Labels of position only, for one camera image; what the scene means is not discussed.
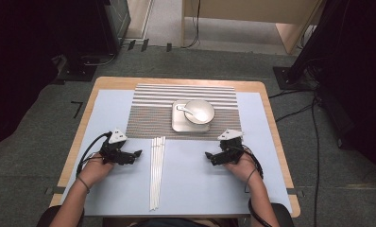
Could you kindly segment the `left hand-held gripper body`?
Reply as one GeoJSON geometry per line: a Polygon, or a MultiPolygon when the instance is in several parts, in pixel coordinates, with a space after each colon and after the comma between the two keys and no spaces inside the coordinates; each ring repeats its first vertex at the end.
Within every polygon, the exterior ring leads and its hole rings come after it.
{"type": "Polygon", "coordinates": [[[121,147],[127,142],[127,137],[119,130],[115,129],[103,142],[99,153],[103,157],[104,163],[115,163],[120,166],[125,165],[125,160],[133,153],[124,152],[121,147]]]}

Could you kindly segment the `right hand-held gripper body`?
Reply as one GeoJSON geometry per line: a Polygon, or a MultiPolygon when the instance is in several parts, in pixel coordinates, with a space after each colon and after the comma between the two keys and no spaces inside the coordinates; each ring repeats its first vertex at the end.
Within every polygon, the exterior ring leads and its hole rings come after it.
{"type": "Polygon", "coordinates": [[[217,137],[222,149],[222,152],[217,157],[219,165],[227,163],[236,165],[239,162],[241,156],[244,154],[242,135],[241,131],[225,130],[217,137]]]}

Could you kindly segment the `white chopstick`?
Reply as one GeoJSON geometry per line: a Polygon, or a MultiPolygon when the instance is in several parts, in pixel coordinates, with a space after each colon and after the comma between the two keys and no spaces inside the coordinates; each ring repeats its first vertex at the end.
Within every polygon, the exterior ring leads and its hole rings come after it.
{"type": "Polygon", "coordinates": [[[156,209],[159,208],[160,196],[161,196],[163,142],[164,142],[164,138],[160,137],[159,138],[159,150],[158,150],[158,185],[157,185],[156,209]]]}
{"type": "Polygon", "coordinates": [[[159,150],[159,138],[156,138],[156,150],[155,150],[155,210],[156,210],[156,200],[157,200],[157,185],[158,185],[158,150],[159,150]]]}
{"type": "Polygon", "coordinates": [[[155,209],[155,170],[154,170],[154,163],[155,163],[155,145],[156,139],[153,138],[151,141],[151,165],[150,165],[150,203],[149,203],[149,211],[155,209]]]}
{"type": "Polygon", "coordinates": [[[164,157],[164,149],[165,149],[165,136],[161,138],[160,144],[160,172],[159,172],[159,186],[158,186],[158,199],[157,199],[157,208],[160,206],[161,200],[161,187],[162,187],[162,167],[163,167],[163,157],[164,157]]]}

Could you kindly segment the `white rectangular tray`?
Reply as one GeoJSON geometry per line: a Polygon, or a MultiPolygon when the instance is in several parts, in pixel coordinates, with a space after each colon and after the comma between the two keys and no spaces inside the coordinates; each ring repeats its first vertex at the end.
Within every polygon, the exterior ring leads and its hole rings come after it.
{"type": "Polygon", "coordinates": [[[205,132],[210,129],[209,124],[198,125],[192,123],[185,117],[183,111],[179,111],[178,107],[184,107],[188,100],[177,100],[172,105],[172,129],[177,132],[205,132]]]}

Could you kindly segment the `person's right hand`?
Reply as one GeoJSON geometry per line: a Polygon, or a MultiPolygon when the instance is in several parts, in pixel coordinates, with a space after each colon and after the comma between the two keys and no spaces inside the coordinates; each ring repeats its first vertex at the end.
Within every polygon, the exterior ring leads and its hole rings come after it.
{"type": "Polygon", "coordinates": [[[259,172],[248,154],[243,154],[237,164],[224,164],[224,167],[244,183],[261,180],[259,172]]]}

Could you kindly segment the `person's left hand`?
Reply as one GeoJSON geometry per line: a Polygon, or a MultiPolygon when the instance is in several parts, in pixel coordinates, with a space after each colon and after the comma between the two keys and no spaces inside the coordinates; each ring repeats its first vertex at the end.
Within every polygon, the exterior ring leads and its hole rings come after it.
{"type": "Polygon", "coordinates": [[[102,181],[113,169],[114,163],[104,163],[103,157],[95,153],[86,163],[78,176],[90,187],[102,181]]]}

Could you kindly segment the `brown striped woven placemat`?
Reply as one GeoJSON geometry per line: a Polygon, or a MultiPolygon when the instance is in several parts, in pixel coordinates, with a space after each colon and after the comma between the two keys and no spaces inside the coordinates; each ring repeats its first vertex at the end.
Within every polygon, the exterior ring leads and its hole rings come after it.
{"type": "Polygon", "coordinates": [[[229,86],[138,84],[129,112],[126,135],[130,138],[165,136],[177,140],[216,140],[225,130],[240,131],[237,95],[229,86]],[[172,105],[177,100],[206,100],[215,110],[205,132],[172,129],[172,105]]]}

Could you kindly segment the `black wrist band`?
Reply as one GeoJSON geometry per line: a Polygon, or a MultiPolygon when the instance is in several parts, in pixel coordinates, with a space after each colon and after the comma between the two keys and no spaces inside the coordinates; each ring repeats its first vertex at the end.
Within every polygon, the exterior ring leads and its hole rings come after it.
{"type": "Polygon", "coordinates": [[[79,176],[77,176],[77,180],[79,180],[85,186],[86,193],[89,194],[90,193],[90,187],[79,176]]]}

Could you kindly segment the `white ceramic spoon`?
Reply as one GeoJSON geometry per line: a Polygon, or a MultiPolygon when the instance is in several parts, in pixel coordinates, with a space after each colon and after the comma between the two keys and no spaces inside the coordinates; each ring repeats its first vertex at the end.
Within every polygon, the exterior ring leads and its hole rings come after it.
{"type": "Polygon", "coordinates": [[[194,123],[206,123],[208,120],[208,115],[206,115],[204,112],[194,112],[180,105],[177,107],[177,110],[189,114],[189,120],[193,121],[194,123]]]}

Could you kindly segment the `black stand base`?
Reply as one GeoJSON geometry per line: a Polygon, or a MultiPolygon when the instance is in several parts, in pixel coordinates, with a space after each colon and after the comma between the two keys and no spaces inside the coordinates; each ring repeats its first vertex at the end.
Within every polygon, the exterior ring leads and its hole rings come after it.
{"type": "Polygon", "coordinates": [[[63,56],[61,59],[62,62],[60,64],[57,80],[89,82],[93,79],[96,65],[85,63],[79,58],[68,59],[63,56]]]}
{"type": "Polygon", "coordinates": [[[281,90],[314,91],[317,87],[303,67],[274,66],[273,73],[281,90]]]}

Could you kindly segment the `black curtain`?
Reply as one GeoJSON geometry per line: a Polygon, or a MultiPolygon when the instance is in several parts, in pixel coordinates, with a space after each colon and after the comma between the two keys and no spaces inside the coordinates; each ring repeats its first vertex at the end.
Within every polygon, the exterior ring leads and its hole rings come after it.
{"type": "Polygon", "coordinates": [[[0,0],[0,142],[58,75],[77,21],[97,0],[0,0]]]}
{"type": "Polygon", "coordinates": [[[327,0],[305,48],[337,145],[376,165],[376,0],[327,0]]]}

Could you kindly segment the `dark equipment box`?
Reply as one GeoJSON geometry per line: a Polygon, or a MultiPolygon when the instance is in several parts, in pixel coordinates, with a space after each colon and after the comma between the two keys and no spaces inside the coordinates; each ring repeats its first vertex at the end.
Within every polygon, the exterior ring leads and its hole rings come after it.
{"type": "Polygon", "coordinates": [[[117,54],[130,24],[127,0],[103,0],[110,27],[111,51],[117,54]]]}

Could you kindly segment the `beige wooden desk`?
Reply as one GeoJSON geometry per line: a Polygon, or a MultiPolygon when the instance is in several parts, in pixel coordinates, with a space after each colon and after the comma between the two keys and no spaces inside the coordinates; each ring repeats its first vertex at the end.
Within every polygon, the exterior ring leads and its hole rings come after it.
{"type": "Polygon", "coordinates": [[[325,0],[182,0],[182,16],[274,23],[287,54],[317,21],[325,0]]]}

